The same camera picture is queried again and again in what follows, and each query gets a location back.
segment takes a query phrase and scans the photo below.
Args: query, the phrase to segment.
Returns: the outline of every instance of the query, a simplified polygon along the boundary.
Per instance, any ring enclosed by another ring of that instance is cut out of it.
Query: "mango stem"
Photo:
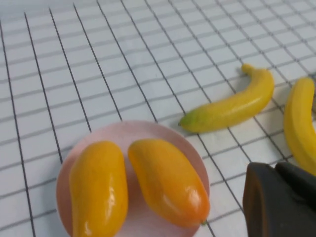
[[[206,224],[207,224],[206,220],[201,223],[202,226],[205,226]]]

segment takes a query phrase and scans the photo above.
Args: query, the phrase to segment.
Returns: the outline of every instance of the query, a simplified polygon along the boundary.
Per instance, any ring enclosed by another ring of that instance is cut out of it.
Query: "orange mango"
[[[210,212],[206,189],[185,155],[161,139],[134,142],[128,156],[147,205],[168,222],[203,224]]]
[[[124,156],[112,142],[88,146],[70,172],[73,237],[113,237],[128,208]]]

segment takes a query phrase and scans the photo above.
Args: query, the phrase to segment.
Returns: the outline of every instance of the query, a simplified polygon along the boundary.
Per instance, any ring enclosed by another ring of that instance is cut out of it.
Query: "toy banana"
[[[316,175],[316,134],[312,124],[314,90],[311,78],[301,78],[292,87],[284,110],[284,134],[299,165]]]
[[[249,86],[226,99],[197,107],[181,118],[179,125],[190,132],[208,132],[239,124],[260,112],[270,101],[274,79],[266,69],[244,64],[251,77]]]

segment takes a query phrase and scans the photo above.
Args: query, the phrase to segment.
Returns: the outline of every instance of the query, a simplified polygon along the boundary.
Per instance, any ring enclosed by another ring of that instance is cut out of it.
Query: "banana stem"
[[[255,69],[250,64],[243,64],[241,67],[241,71],[249,76],[251,76],[253,70]]]

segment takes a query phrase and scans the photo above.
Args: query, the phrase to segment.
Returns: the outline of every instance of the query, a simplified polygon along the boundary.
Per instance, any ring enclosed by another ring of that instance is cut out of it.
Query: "pink plate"
[[[202,159],[192,145],[181,135],[164,126],[147,121],[124,121],[103,127],[83,138],[69,153],[57,179],[57,208],[61,221],[72,236],[71,198],[69,191],[69,171],[80,153],[91,143],[100,140],[115,142],[125,156],[129,191],[128,214],[122,229],[115,237],[192,237],[197,228],[182,229],[172,225],[153,213],[143,199],[137,176],[128,160],[130,144],[143,138],[164,139],[180,149],[199,174],[207,194],[209,181]]]

